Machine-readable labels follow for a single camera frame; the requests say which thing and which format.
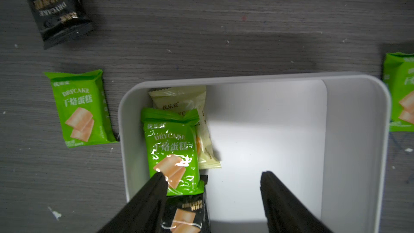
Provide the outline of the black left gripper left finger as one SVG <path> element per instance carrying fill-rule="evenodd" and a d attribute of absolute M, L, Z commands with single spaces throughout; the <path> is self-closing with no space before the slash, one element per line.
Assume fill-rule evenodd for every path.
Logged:
<path fill-rule="evenodd" d="M 157 172 L 99 232 L 159 233 L 167 189 L 165 176 Z"/>

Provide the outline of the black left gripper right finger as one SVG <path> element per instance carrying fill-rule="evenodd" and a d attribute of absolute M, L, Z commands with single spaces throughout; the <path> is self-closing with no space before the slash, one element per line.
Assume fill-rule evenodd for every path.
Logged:
<path fill-rule="evenodd" d="M 269 232 L 331 232 L 271 171 L 262 173 L 260 190 Z"/>

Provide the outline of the green cookie packet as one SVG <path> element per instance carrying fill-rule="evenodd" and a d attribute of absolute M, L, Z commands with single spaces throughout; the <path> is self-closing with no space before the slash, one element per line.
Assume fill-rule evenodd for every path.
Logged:
<path fill-rule="evenodd" d="M 414 55 L 388 53 L 382 80 L 391 95 L 390 131 L 414 131 Z"/>
<path fill-rule="evenodd" d="M 145 108 L 141 111 L 141 121 L 149 175 L 160 172 L 165 176 L 168 196 L 204 193 L 196 140 L 198 111 L 193 109 L 180 115 L 167 110 Z"/>

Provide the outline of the white storage box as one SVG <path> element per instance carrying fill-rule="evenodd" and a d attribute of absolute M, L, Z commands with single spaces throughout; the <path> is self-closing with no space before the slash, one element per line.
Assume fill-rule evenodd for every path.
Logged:
<path fill-rule="evenodd" d="M 273 172 L 335 233 L 380 228 L 391 98 L 358 72 L 143 82 L 122 98 L 119 130 L 126 196 L 148 181 L 141 110 L 155 88 L 204 85 L 204 113 L 220 169 L 209 169 L 214 233 L 265 233 L 260 193 Z"/>

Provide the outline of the green cookie packet hidden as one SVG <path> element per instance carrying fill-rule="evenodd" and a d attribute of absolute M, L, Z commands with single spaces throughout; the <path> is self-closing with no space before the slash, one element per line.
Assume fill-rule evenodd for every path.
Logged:
<path fill-rule="evenodd" d="M 81 74 L 44 72 L 49 78 L 68 148 L 115 143 L 101 69 Z"/>

